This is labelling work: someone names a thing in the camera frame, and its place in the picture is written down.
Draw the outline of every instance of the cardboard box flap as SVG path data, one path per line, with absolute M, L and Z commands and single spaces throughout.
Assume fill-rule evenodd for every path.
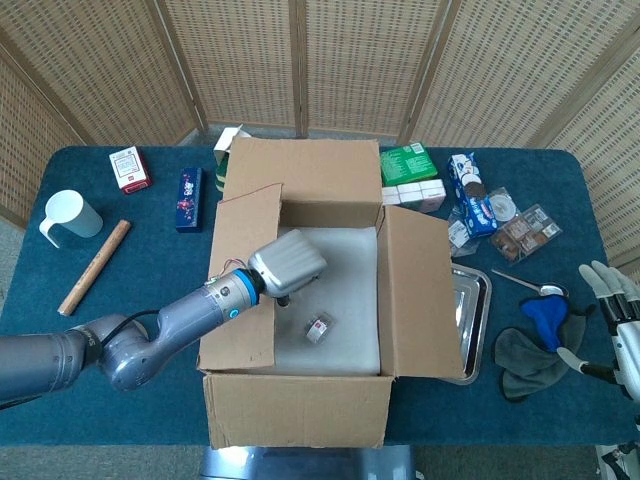
M 282 185 L 270 185 L 218 204 L 209 278 L 220 273 L 229 258 L 247 261 L 258 248 L 278 236 Z M 198 368 L 228 370 L 274 363 L 274 302 L 260 304 L 200 340 Z
M 211 445 L 380 447 L 392 377 L 204 378 Z
M 379 205 L 382 180 L 378 142 L 234 139 L 224 198 L 272 183 L 283 183 L 284 202 Z
M 464 376 L 447 222 L 385 207 L 396 376 Z

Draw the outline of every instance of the blue box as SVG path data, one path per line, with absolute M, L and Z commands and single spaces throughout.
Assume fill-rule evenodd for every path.
M 183 168 L 180 173 L 176 205 L 176 230 L 179 232 L 200 231 L 203 175 L 202 169 L 197 167 Z
M 451 155 L 447 168 L 469 236 L 473 238 L 494 233 L 498 229 L 498 222 L 473 153 Z

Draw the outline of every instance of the white foam liner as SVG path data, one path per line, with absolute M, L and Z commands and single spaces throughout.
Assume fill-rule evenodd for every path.
M 289 231 L 281 228 L 279 234 Z M 322 276 L 276 307 L 274 367 L 253 373 L 280 375 L 378 375 L 377 241 L 370 228 L 300 228 L 327 260 Z M 326 312 L 334 320 L 314 345 L 305 327 Z

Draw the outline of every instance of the metal spoon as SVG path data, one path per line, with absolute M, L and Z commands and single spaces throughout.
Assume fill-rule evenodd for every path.
M 500 275 L 501 277 L 511 280 L 512 282 L 519 283 L 520 285 L 530 288 L 531 290 L 535 290 L 541 297 L 544 297 L 546 295 L 562 295 L 563 297 L 569 296 L 569 290 L 567 290 L 562 285 L 558 285 L 557 283 L 545 283 L 540 285 L 537 283 L 527 282 L 526 280 L 522 280 L 521 278 L 514 277 L 512 275 L 508 275 L 494 268 L 492 268 L 491 271 L 497 275 Z

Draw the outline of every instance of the green box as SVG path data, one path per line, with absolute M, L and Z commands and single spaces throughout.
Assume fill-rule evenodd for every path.
M 385 187 L 419 182 L 438 174 L 429 154 L 420 143 L 398 147 L 380 154 L 382 181 Z

